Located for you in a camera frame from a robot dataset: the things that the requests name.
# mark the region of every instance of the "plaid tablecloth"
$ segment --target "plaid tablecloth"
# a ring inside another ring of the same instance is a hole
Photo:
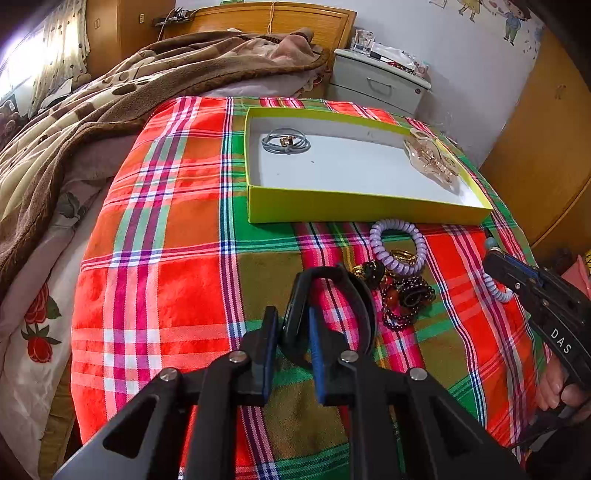
[[[266,305],[283,313],[303,268],[372,258],[366,223],[248,223],[243,135],[252,106],[332,110],[431,133],[417,121],[325,100],[186,97],[161,105],[113,182],[82,264],[72,395],[84,441],[160,369],[205,367],[260,325]],[[506,206],[452,149],[495,206],[484,225],[510,254],[532,262]],[[402,332],[378,318],[375,360],[397,371],[426,368],[506,445],[533,407],[542,344],[516,300],[502,305],[486,291],[480,226],[418,227],[437,299]],[[413,248],[401,236],[386,240]],[[327,321],[356,346],[356,322],[338,291],[325,284],[318,297]],[[238,476],[347,478],[339,410],[316,404],[309,373],[280,353],[275,363],[269,404],[239,415]]]

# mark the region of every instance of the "brown blanket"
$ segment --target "brown blanket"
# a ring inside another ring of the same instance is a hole
[[[167,99],[326,63],[312,33],[203,32],[163,40],[32,120],[0,154],[0,302],[47,229],[82,144],[141,130]]]

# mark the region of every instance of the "human hand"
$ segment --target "human hand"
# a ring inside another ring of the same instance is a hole
[[[539,408],[546,411],[548,408],[556,408],[562,401],[570,407],[577,408],[589,398],[589,393],[583,392],[577,385],[570,384],[560,391],[564,385],[565,370],[558,357],[552,355],[548,366],[542,375],[538,391],[535,394],[535,402]],[[585,405],[573,417],[575,422],[583,421],[591,415],[591,403]]]

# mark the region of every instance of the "purple coil hair tie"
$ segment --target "purple coil hair tie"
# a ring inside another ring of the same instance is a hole
[[[413,265],[394,258],[386,250],[382,243],[382,232],[386,230],[397,230],[410,235],[417,248],[417,261]],[[418,228],[413,223],[403,220],[388,218],[375,222],[369,230],[369,244],[374,252],[375,258],[382,262],[388,270],[398,275],[416,275],[421,271],[427,259],[427,242],[425,241],[425,237],[423,237],[423,234],[418,231]]]

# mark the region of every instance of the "red flower print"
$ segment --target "red flower print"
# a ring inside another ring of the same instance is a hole
[[[59,345],[61,342],[47,336],[49,325],[43,327],[41,330],[38,329],[36,323],[34,325],[35,330],[29,327],[29,325],[25,325],[27,331],[21,331],[21,335],[28,342],[27,353],[31,360],[38,364],[45,364],[51,360],[51,356],[53,355],[52,345]]]
[[[33,323],[43,323],[47,318],[47,299],[49,298],[49,287],[47,282],[43,284],[33,303],[25,314],[25,322],[29,325]]]
[[[27,353],[34,362],[44,364],[51,360],[53,350],[47,339],[43,337],[33,337],[27,344]]]

